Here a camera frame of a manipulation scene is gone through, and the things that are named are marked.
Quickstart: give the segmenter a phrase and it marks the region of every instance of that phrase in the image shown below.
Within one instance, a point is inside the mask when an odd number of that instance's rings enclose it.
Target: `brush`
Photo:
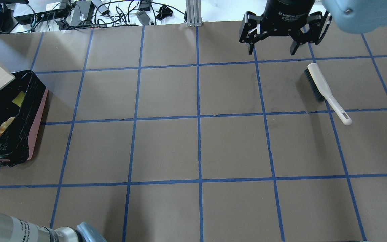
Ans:
[[[307,76],[307,80],[310,82],[310,86],[313,89],[313,94],[317,101],[323,102],[328,101],[329,105],[341,119],[344,125],[351,125],[352,119],[347,115],[346,111],[341,107],[338,101],[334,98],[329,89],[327,80],[325,80],[324,74],[317,63],[311,63],[307,66],[304,71]]]

